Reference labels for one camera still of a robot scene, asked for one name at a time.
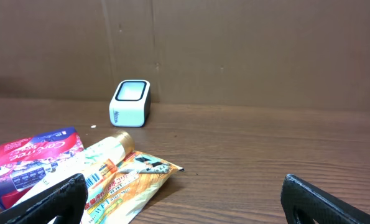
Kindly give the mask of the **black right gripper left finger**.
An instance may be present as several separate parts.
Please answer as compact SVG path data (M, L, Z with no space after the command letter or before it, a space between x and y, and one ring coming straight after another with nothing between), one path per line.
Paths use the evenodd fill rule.
M83 174L74 174L0 213L0 224L79 224L88 198Z

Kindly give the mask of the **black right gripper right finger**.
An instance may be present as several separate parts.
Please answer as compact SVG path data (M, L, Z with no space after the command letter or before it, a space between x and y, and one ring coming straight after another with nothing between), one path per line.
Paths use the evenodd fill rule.
M280 202L288 223L370 223L370 214L293 174L285 176Z

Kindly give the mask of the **white tube gold cap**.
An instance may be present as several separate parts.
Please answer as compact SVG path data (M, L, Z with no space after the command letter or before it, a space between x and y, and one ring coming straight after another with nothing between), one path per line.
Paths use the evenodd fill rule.
M108 177L109 171L114 172L117 165L133 150L133 138L125 131L118 131L114 136L104 138L63 161L15 204L30 199L74 174L83 174L86 187L92 189Z

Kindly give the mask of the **yellow snack bag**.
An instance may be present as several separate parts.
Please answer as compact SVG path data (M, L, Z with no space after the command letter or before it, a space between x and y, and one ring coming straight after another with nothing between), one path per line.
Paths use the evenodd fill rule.
M183 168L140 151L132 151L114 172L92 189L81 223L129 223L161 188Z

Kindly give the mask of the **red purple tissue pack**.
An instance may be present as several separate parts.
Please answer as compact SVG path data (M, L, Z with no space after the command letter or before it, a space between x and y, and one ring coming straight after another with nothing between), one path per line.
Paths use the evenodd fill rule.
M0 208L11 208L47 174L82 150L74 127L0 145Z

